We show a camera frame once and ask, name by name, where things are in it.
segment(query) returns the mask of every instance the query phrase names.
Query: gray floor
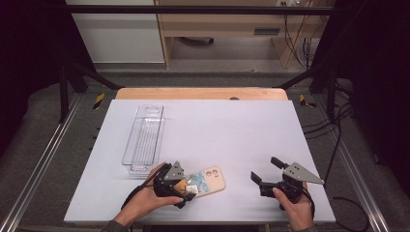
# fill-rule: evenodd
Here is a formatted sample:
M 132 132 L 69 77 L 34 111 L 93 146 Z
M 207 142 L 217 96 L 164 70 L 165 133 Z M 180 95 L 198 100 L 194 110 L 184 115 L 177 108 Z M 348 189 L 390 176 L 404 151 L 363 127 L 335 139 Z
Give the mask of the gray floor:
M 215 39 L 212 45 L 177 41 L 169 70 L 161 68 L 128 69 L 123 72 L 101 74 L 117 84 L 126 86 L 257 86 L 272 87 L 283 83 L 305 68 L 297 61 L 289 69 L 283 69 L 268 40 Z M 86 94 L 71 94 L 72 101 L 79 99 L 78 110 L 67 128 L 59 148 L 53 154 L 42 181 L 32 196 L 19 221 L 18 231 L 68 231 L 77 226 L 63 221 L 82 170 L 90 155 L 99 127 L 116 91 L 100 83 L 86 79 L 89 89 Z M 347 88 L 347 81 L 340 81 Z M 301 126 L 315 125 L 325 119 L 320 107 L 300 105 L 300 95 L 307 102 L 320 104 L 322 95 L 308 92 L 309 79 L 286 92 L 294 102 Z M 99 109 L 93 109 L 98 94 L 105 93 Z M 337 95 L 337 104 L 347 100 Z M 6 218 L 18 196 L 36 168 L 39 159 L 58 127 L 58 85 L 52 85 L 31 96 L 29 109 L 15 139 L 0 162 L 0 220 Z M 343 144 L 356 163 L 366 186 L 374 197 L 377 208 L 388 225 L 388 231 L 410 231 L 410 200 L 401 190 L 388 166 L 373 161 L 372 150 L 366 143 L 361 128 L 354 117 L 341 122 Z M 304 128 L 310 131 L 317 127 Z M 307 144 L 322 178 L 329 165 L 335 140 L 331 132 L 307 134 Z M 360 190 L 354 186 L 350 172 L 338 152 L 332 166 L 326 191 L 331 197 L 342 196 L 360 202 Z M 350 203 L 331 200 L 337 220 L 350 228 L 360 229 L 365 219 Z M 345 231 L 334 223 L 318 225 L 322 231 Z M 98 230 L 99 227 L 87 227 Z M 287 231 L 286 225 L 274 224 L 272 231 Z M 384 231 L 370 226 L 368 231 Z

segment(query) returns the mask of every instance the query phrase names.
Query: human hand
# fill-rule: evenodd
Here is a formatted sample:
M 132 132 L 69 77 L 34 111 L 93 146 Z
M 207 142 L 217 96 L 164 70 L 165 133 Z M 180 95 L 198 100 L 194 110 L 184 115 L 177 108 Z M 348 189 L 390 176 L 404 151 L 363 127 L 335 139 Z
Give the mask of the human hand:
M 148 178 L 150 178 L 164 163 L 154 168 Z M 140 190 L 130 202 L 121 210 L 121 212 L 114 218 L 115 221 L 130 227 L 136 220 L 147 216 L 152 211 L 159 207 L 174 205 L 182 202 L 184 199 L 177 196 L 157 197 L 152 185 L 154 179 L 151 180 L 146 188 Z
M 304 188 L 308 189 L 307 183 L 303 183 Z M 293 231 L 303 230 L 313 226 L 313 218 L 310 209 L 310 200 L 302 194 L 298 203 L 293 204 L 287 196 L 278 188 L 274 188 L 274 195 L 278 202 L 283 206 L 289 218 L 290 228 Z

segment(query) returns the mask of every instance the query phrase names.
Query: white tabletop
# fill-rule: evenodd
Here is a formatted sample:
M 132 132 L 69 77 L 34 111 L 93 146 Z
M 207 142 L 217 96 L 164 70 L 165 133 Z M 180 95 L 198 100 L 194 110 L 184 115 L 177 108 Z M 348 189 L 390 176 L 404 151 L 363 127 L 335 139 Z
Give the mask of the white tabletop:
M 250 172 L 264 182 L 281 181 L 271 157 L 296 161 L 317 174 L 292 101 L 114 100 L 73 196 L 65 221 L 106 223 L 142 180 L 129 176 L 122 157 L 136 109 L 161 104 L 165 128 L 160 162 L 179 161 L 185 173 L 218 166 L 223 191 L 167 206 L 141 219 L 146 224 L 232 224 L 287 221 L 276 199 L 260 196 Z M 308 184 L 316 222 L 335 221 L 323 186 Z

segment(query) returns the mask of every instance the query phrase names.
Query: white cabinet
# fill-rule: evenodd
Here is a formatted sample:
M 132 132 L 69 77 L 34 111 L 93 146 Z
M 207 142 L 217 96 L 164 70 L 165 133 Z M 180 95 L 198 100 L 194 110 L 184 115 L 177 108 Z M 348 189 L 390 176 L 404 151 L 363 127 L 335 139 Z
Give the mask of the white cabinet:
M 152 0 L 66 0 L 68 5 L 154 5 Z M 164 63 L 155 14 L 73 14 L 96 63 Z

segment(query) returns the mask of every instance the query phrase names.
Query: metal frame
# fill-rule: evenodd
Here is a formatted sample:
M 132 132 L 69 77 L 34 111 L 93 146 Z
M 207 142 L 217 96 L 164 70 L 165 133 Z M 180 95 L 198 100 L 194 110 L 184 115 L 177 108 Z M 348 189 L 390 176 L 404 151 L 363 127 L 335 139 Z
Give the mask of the metal frame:
M 45 14 L 50 13 L 71 13 L 71 14 L 203 14 L 203 15 L 348 15 L 355 14 L 358 15 L 358 12 L 363 8 L 363 6 L 357 11 L 354 9 L 336 9 L 336 8 L 289 8 L 289 7 L 233 7 L 233 6 L 186 6 L 186 7 L 176 7 L 176 6 L 94 6 L 94 5 L 47 5 L 43 4 L 38 10 L 43 11 Z M 294 79 L 282 84 L 279 88 L 287 89 L 292 85 L 302 81 L 303 79 L 315 75 L 317 72 L 328 71 L 332 61 L 332 57 L 335 57 L 332 52 L 334 48 L 343 41 L 345 31 L 351 25 L 351 23 L 356 19 L 356 16 L 353 16 L 352 20 L 346 26 L 345 30 L 341 33 L 338 39 L 334 42 L 334 45 L 330 51 L 326 54 L 325 64 L 317 64 L 312 67 L 310 70 L 301 73 L 296 76 Z M 60 54 L 63 59 L 67 59 L 67 54 Z M 76 100 L 74 103 L 74 109 L 69 110 L 68 107 L 68 92 L 67 92 L 67 79 L 70 80 L 69 76 L 66 76 L 65 73 L 69 69 L 74 69 L 83 74 L 89 75 L 90 77 L 96 79 L 100 83 L 103 83 L 108 88 L 119 89 L 122 86 L 115 85 L 98 74 L 89 71 L 77 63 L 74 63 L 70 60 L 70 57 L 65 62 L 66 64 L 62 67 L 60 73 L 60 86 L 61 86 L 61 101 L 62 101 L 62 125 L 59 126 L 56 133 L 52 137 L 48 147 L 44 151 L 42 158 L 39 160 L 39 163 L 35 170 L 33 171 L 32 176 L 28 180 L 26 187 L 24 188 L 21 195 L 18 197 L 15 202 L 14 207 L 8 214 L 7 218 L 2 222 L 0 229 L 3 231 L 14 231 L 27 208 L 31 198 L 34 195 L 34 192 L 39 185 L 43 174 L 46 171 L 47 166 L 49 165 L 56 148 L 62 136 L 64 135 L 67 126 L 69 125 L 75 108 L 79 102 Z M 345 145 L 341 143 L 340 150 L 342 152 L 342 161 L 345 165 L 346 170 L 351 177 L 351 181 L 355 187 L 356 192 L 359 195 L 359 198 L 362 201 L 362 204 L 365 206 L 367 213 L 369 214 L 370 222 L 375 231 L 389 231 L 389 228 L 381 215 L 377 204 L 369 192 L 365 181 L 363 180 L 359 170 L 355 166 L 353 160 L 348 154 Z

